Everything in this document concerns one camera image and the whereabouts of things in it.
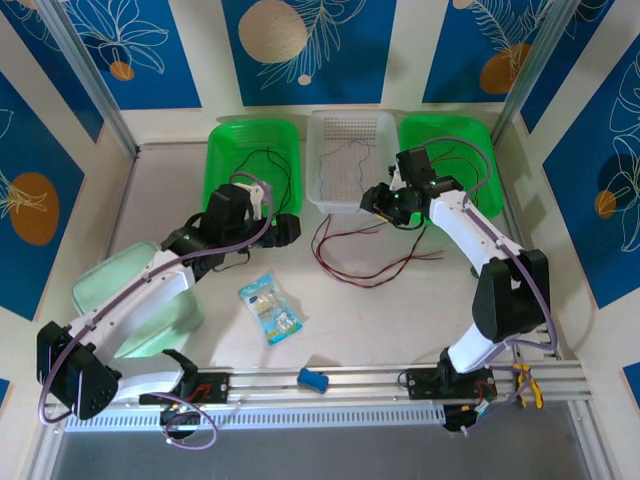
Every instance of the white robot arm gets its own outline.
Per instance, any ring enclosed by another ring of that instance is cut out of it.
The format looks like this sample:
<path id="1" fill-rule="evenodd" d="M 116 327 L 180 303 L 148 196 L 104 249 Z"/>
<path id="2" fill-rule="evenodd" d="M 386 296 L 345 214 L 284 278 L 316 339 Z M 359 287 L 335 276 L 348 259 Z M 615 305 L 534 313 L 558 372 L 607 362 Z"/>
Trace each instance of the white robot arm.
<path id="1" fill-rule="evenodd" d="M 180 398 L 192 393 L 197 368 L 180 353 L 121 359 L 116 352 L 161 306 L 220 265 L 225 253 L 251 245 L 280 247 L 300 236 L 293 215 L 262 218 L 265 187 L 221 185 L 207 210 L 172 232 L 143 271 L 101 306 L 64 328 L 45 325 L 37 337 L 38 380 L 45 386 L 41 404 L 50 391 L 84 420 L 114 400 L 151 392 Z"/>
<path id="2" fill-rule="evenodd" d="M 465 382 L 475 380 L 474 372 L 481 375 L 511 342 L 547 319 L 547 258 L 496 229 L 455 178 L 438 177 L 424 147 L 399 153 L 392 174 L 390 185 L 380 183 L 365 192 L 360 207 L 397 226 L 407 225 L 419 212 L 451 237 L 479 274 L 474 323 L 441 354 L 441 385 L 432 390 L 455 391 L 456 384 L 464 389 Z M 527 281 L 521 268 L 527 270 Z"/>

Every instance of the snack packet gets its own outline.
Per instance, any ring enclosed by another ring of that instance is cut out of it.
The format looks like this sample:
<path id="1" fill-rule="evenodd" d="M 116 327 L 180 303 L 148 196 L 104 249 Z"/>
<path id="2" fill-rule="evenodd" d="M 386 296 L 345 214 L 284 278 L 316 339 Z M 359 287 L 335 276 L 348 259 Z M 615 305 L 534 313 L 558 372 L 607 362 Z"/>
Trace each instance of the snack packet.
<path id="1" fill-rule="evenodd" d="M 302 328 L 302 323 L 293 313 L 271 273 L 241 288 L 238 294 L 262 325 L 269 345 L 284 340 Z"/>

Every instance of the white perforated basket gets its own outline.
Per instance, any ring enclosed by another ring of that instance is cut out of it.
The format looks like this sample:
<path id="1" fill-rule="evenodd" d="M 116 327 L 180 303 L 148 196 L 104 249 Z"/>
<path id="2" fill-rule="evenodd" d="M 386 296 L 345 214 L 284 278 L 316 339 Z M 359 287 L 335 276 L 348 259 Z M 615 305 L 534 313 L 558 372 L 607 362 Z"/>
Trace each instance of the white perforated basket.
<path id="1" fill-rule="evenodd" d="M 362 194 L 389 181 L 400 150 L 392 115 L 376 110 L 314 112 L 307 127 L 307 198 L 324 213 L 355 213 Z"/>

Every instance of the yellow pliers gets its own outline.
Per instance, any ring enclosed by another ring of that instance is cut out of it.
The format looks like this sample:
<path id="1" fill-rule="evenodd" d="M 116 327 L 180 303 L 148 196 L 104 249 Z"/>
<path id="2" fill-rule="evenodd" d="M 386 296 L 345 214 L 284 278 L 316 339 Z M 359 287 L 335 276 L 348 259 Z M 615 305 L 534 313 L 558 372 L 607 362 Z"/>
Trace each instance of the yellow pliers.
<path id="1" fill-rule="evenodd" d="M 533 394 L 535 396 L 536 408 L 541 409 L 542 407 L 544 407 L 544 398 L 542 396 L 542 392 L 540 391 L 540 387 L 538 387 L 535 379 L 533 378 L 533 376 L 531 376 L 531 366 L 514 363 L 513 368 L 520 371 L 520 375 L 518 375 L 518 379 L 516 380 L 516 390 L 519 389 L 527 380 L 527 376 L 530 377 L 531 380 L 529 381 L 529 388 L 533 391 Z M 518 397 L 518 400 L 520 401 L 520 405 L 522 405 L 523 408 L 527 407 L 527 401 L 523 396 Z"/>

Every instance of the blue sponge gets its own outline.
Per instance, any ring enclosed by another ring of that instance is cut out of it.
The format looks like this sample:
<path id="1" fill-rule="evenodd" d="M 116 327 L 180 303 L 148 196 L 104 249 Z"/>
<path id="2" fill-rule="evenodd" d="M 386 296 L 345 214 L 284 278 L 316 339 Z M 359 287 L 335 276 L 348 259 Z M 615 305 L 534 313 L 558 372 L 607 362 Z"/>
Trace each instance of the blue sponge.
<path id="1" fill-rule="evenodd" d="M 311 388 L 318 393 L 324 393 L 329 386 L 329 377 L 320 373 L 312 372 L 307 368 L 300 370 L 298 374 L 298 385 L 301 387 Z"/>

